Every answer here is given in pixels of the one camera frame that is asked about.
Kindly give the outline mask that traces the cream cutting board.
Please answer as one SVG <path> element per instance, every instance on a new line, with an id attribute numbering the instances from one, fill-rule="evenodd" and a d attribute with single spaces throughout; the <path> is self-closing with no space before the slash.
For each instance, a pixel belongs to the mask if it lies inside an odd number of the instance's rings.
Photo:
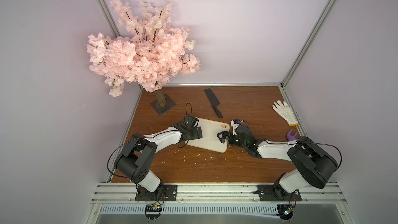
<path id="1" fill-rule="evenodd" d="M 202 148 L 210 151 L 224 153 L 227 151 L 228 142 L 222 143 L 217 134 L 230 131 L 230 125 L 208 119 L 199 118 L 198 127 L 202 128 L 202 138 L 188 142 L 188 146 Z"/>

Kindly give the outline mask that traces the black kitchen knife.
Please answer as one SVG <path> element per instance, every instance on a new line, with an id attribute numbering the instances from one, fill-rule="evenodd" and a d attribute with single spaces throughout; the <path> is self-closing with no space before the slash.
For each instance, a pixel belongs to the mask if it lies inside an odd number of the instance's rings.
<path id="1" fill-rule="evenodd" d="M 217 106 L 220 105 L 220 102 L 219 102 L 218 98 L 216 97 L 216 95 L 214 94 L 214 92 L 210 88 L 205 89 L 204 92 L 205 92 L 206 96 L 208 97 L 209 102 L 212 105 L 216 115 L 219 118 L 223 118 L 221 111 L 217 108 Z"/>

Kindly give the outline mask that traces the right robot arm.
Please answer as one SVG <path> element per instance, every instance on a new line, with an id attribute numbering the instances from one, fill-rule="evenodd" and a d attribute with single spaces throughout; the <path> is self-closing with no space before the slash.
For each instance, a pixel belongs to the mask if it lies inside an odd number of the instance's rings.
<path id="1" fill-rule="evenodd" d="M 292 194 L 306 186 L 323 189 L 331 176 L 341 166 L 322 146 L 306 136 L 294 141 L 272 142 L 258 140 L 246 125 L 238 125 L 233 132 L 222 131 L 217 134 L 221 143 L 243 148 L 251 157 L 257 159 L 279 159 L 293 163 L 295 169 L 285 173 L 273 185 L 279 198 Z"/>

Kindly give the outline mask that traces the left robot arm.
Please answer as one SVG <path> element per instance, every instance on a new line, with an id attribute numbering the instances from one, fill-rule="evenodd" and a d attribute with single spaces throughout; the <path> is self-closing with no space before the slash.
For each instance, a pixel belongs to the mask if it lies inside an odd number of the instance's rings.
<path id="1" fill-rule="evenodd" d="M 115 158 L 112 169 L 113 173 L 118 170 L 122 178 L 135 183 L 152 198 L 158 199 L 163 195 L 163 181 L 151 170 L 155 154 L 171 145 L 186 145 L 191 140 L 202 138 L 202 129 L 199 127 L 199 119 L 186 114 L 184 119 L 172 125 L 166 130 L 150 135 L 139 133 L 117 149 L 121 149 Z"/>

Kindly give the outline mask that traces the right electronics board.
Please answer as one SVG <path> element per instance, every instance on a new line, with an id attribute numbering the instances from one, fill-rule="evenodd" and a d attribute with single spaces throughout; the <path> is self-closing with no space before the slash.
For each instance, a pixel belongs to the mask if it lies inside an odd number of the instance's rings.
<path id="1" fill-rule="evenodd" d="M 293 217 L 294 208 L 290 204 L 278 204 L 276 215 L 281 220 L 290 220 Z"/>

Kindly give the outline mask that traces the electronics board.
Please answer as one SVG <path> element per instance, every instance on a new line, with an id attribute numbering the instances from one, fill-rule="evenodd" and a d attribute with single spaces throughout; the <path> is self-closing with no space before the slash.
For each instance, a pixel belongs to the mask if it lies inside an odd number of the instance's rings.
<path id="1" fill-rule="evenodd" d="M 161 217 L 163 212 L 163 206 L 160 204 L 148 204 L 145 206 L 144 214 L 148 221 L 156 221 Z"/>
<path id="2" fill-rule="evenodd" d="M 281 220 L 290 220 L 293 217 L 294 208 L 290 204 L 278 204 L 276 215 Z"/>

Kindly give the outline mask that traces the left electronics board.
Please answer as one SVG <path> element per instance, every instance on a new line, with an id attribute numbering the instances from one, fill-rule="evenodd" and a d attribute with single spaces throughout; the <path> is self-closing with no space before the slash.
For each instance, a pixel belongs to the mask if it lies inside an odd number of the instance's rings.
<path id="1" fill-rule="evenodd" d="M 163 206 L 160 204 L 148 204 L 145 206 L 144 214 L 148 221 L 156 221 L 161 217 L 163 212 Z"/>

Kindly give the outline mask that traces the dark square tree base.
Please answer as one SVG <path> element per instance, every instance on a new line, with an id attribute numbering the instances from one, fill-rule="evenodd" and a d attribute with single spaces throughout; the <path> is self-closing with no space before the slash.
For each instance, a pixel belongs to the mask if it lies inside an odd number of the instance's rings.
<path id="1" fill-rule="evenodd" d="M 151 107 L 155 110 L 158 115 L 163 115 L 176 106 L 176 103 L 166 94 L 157 96 L 157 99 L 153 101 Z"/>

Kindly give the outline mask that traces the purple toy fork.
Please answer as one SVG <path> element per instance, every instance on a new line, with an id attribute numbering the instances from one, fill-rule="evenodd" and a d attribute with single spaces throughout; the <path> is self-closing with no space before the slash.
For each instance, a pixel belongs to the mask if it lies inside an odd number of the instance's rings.
<path id="1" fill-rule="evenodd" d="M 297 131 L 293 130 L 293 129 L 291 129 L 291 130 L 286 134 L 286 138 L 287 138 L 288 141 L 296 141 L 296 140 L 298 140 L 300 137 L 301 137 L 300 134 L 299 134 Z"/>

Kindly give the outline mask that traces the white work glove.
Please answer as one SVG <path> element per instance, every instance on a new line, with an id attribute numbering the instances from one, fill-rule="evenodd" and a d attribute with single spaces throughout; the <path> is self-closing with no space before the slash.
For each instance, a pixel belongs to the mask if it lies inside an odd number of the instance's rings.
<path id="1" fill-rule="evenodd" d="M 292 109 L 288 105 L 286 101 L 280 101 L 278 100 L 277 102 L 274 102 L 272 105 L 273 110 L 281 116 L 289 126 L 298 126 L 299 122 L 296 119 Z"/>

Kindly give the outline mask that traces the pink cherry blossom tree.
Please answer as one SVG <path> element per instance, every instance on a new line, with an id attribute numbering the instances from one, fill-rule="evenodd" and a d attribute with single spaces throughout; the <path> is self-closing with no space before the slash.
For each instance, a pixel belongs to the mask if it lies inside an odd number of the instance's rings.
<path id="1" fill-rule="evenodd" d="M 190 75 L 200 69 L 199 58 L 188 53 L 195 46 L 195 41 L 188 39 L 190 29 L 171 25 L 171 2 L 165 1 L 163 6 L 139 2 L 141 16 L 133 15 L 127 1 L 110 0 L 110 5 L 119 17 L 119 24 L 132 37 L 112 39 L 103 33 L 89 35 L 86 48 L 91 62 L 89 69 L 105 77 L 112 97 L 123 93 L 125 83 L 136 82 L 151 93 L 177 74 Z"/>

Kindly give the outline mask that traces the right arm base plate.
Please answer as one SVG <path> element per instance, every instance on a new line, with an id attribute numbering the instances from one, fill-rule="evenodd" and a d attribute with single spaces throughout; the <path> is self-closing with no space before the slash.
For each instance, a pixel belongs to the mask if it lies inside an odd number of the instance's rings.
<path id="1" fill-rule="evenodd" d="M 260 201 L 265 202 L 300 202 L 302 197 L 298 190 L 288 193 L 280 186 L 274 185 L 257 185 L 257 189 L 253 192 L 254 195 L 259 196 Z"/>

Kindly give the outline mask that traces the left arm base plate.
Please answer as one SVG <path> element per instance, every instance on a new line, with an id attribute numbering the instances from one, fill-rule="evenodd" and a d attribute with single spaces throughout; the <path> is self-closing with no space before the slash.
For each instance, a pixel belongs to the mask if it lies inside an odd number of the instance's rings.
<path id="1" fill-rule="evenodd" d="M 176 201 L 177 199 L 177 185 L 164 185 L 161 183 L 159 187 L 154 191 L 150 192 L 141 185 L 136 185 L 136 196 L 135 201 Z"/>

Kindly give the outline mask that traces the aluminium front rail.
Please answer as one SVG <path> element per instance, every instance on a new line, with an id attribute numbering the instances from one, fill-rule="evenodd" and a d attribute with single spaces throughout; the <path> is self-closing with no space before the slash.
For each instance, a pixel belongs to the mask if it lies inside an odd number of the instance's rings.
<path id="1" fill-rule="evenodd" d="M 307 186 L 298 190 L 286 200 L 273 199 L 270 193 L 260 192 L 259 183 L 180 183 L 172 190 L 165 185 L 165 199 L 160 203 L 205 203 L 205 204 L 346 204 L 347 201 L 336 183 L 329 183 L 323 189 Z M 136 203 L 136 186 L 133 183 L 98 184 L 91 203 Z"/>

